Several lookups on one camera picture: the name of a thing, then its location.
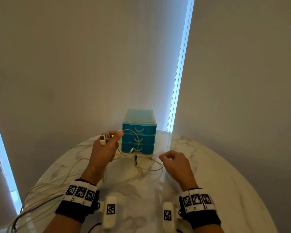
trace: marble table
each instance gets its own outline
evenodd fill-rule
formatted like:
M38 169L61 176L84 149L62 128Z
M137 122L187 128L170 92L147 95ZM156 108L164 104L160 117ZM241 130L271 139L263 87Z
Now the marble table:
M73 164L82 158L89 158L93 137L62 155L39 180L39 183L50 182L69 172ZM200 187L207 189L216 206L225 233L268 233L277 232L264 203L249 182L226 160L207 147L173 133L157 131L153 158L168 150L176 150L185 154ZM139 165L144 168L158 169L159 164L145 158L139 158ZM78 178L87 165L87 160L79 161L66 183ZM64 177L54 183L62 183ZM67 187L54 187L45 193L34 193L29 201L37 201L54 192L63 192ZM162 205L172 202L179 207L179 185L163 168L156 172L144 171L141 174L134 166L133 156L129 155L112 161L106 171L105 181L98 184L100 200L106 196L118 197L116 226L108 232L162 232ZM41 207L32 214L19 220L19 226L25 224L18 232L40 233L54 217L58 200ZM89 215L82 225L81 232L101 222L101 213ZM178 229L184 233L193 232L188 222L178 220ZM100 226L91 233L103 232Z

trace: translucent lid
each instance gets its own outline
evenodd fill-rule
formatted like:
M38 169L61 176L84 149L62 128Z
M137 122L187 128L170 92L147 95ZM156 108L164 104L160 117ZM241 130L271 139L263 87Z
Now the translucent lid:
M123 123L156 126L153 110L128 109L123 119Z

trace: blue plastic drawer unit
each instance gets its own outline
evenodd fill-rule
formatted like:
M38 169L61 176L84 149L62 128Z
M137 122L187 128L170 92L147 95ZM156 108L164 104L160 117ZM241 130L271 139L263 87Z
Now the blue plastic drawer unit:
M123 120L123 131L122 152L129 153L134 148L135 153L153 154L156 134L153 110L128 109Z

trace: bright light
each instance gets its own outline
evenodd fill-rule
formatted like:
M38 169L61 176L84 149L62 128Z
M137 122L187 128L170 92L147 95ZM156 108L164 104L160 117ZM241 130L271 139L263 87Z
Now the bright light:
M184 58L185 58L185 53L186 53L187 39L189 37L193 6L194 6L194 0L188 0L187 9L186 9L186 17L185 17L185 22L184 22L183 34L182 34L182 42L181 42L178 66L177 66L177 72L176 72L176 79L175 79L175 84L173 86L173 92L172 92L172 101L171 101L171 107L170 107L169 118L168 118L167 132L172 132L173 124L175 121L179 89L180 89L180 83L181 83L181 78L182 78Z
M1 167L1 171L3 173L3 176L5 177L6 182L8 184L11 198L12 198L13 203L14 203L15 211L17 214L19 214L20 209L22 207L22 202L21 202L20 197L19 197L18 189L17 189L16 183L14 180L14 176L12 173L12 169L11 169L11 166L9 163L8 156L7 156L5 148L4 148L1 134L0 134L0 167Z

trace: drawer handle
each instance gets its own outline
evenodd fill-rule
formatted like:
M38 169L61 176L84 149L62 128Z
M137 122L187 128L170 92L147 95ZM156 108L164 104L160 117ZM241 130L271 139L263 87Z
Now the drawer handle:
M142 130L138 131L137 128L135 127L136 132L142 132L145 128L143 128Z
M134 138L134 140L136 141L136 142L138 142L138 140L136 140L136 138ZM139 142L141 142L143 140L143 137L141 138L141 140L139 140Z
M134 150L135 150L135 151L141 151L141 150L142 150L142 147L141 147L139 150L136 150L135 147L134 147Z

